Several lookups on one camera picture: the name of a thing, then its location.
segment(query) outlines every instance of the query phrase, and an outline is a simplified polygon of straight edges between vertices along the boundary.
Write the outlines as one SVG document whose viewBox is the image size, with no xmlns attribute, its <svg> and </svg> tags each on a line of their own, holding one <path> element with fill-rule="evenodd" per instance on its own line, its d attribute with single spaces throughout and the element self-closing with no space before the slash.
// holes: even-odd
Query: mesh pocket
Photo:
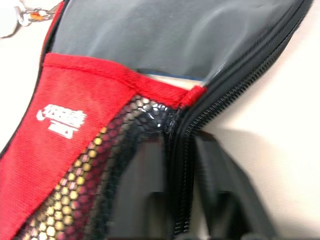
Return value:
<svg viewBox="0 0 320 240">
<path fill-rule="evenodd" d="M 15 239 L 105 239 L 122 172 L 140 142 L 165 132 L 174 114 L 163 104 L 135 96 L 100 130 Z"/>
</svg>

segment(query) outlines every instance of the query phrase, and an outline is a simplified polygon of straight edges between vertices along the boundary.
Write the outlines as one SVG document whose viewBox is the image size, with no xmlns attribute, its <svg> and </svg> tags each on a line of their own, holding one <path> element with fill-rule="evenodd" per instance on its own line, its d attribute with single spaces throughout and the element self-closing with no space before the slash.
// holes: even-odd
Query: zipper teeth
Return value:
<svg viewBox="0 0 320 240">
<path fill-rule="evenodd" d="M 307 13 L 308 9 L 300 17 L 297 23 L 294 25 L 289 34 L 285 39 L 277 46 L 277 48 L 253 71 L 251 71 L 244 79 L 242 79 L 236 86 L 229 90 L 224 96 L 222 96 L 218 101 L 209 106 L 203 111 L 198 117 L 196 117 L 192 123 L 187 127 L 184 133 L 183 141 L 183 171 L 182 171 L 182 188 L 181 188 L 181 205 L 178 212 L 178 218 L 175 222 L 174 234 L 176 235 L 187 232 L 189 230 L 189 223 L 191 219 L 192 212 L 192 198 L 189 197 L 193 193 L 193 176 L 194 176 L 194 161 L 190 160 L 193 156 L 192 147 L 192 137 L 195 136 L 199 130 L 204 127 L 208 122 L 216 118 L 220 113 L 222 113 L 228 106 L 230 106 L 238 97 L 240 97 L 257 79 L 259 79 L 268 68 L 277 60 L 280 56 L 289 40 L 291 39 L 293 33 L 300 25 L 302 19 Z M 279 34 L 269 42 L 269 45 L 274 43 L 275 39 L 278 38 Z"/>
</svg>

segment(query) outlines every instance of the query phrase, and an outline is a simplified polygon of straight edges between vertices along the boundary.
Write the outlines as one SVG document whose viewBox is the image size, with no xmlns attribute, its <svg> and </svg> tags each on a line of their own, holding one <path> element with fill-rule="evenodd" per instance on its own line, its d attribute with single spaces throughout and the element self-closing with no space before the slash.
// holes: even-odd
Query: keychain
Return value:
<svg viewBox="0 0 320 240">
<path fill-rule="evenodd" d="M 14 34 L 18 23 L 27 27 L 32 23 L 51 20 L 57 8 L 58 5 L 50 10 L 40 7 L 25 8 L 19 0 L 2 0 L 0 3 L 0 38 Z"/>
</svg>

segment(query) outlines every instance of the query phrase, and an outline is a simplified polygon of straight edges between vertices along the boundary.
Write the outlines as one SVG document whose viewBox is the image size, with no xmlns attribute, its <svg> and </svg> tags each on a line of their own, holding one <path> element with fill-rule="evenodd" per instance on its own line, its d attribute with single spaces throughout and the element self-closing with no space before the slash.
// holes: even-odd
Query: black mesh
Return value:
<svg viewBox="0 0 320 240">
<path fill-rule="evenodd" d="M 15 239 L 105 239 L 121 174 L 141 141 L 167 132 L 174 115 L 163 104 L 135 96 L 101 129 Z"/>
</svg>

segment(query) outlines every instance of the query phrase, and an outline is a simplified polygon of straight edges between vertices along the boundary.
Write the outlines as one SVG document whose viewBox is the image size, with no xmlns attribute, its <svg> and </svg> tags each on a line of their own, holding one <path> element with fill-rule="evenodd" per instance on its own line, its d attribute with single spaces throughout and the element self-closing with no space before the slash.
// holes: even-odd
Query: white logo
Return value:
<svg viewBox="0 0 320 240">
<path fill-rule="evenodd" d="M 51 119 L 49 130 L 54 131 L 67 139 L 72 139 L 74 132 L 77 132 L 85 122 L 86 114 L 83 111 L 73 111 L 62 106 L 49 104 L 44 111 L 39 110 L 36 119 L 43 121 Z"/>
</svg>

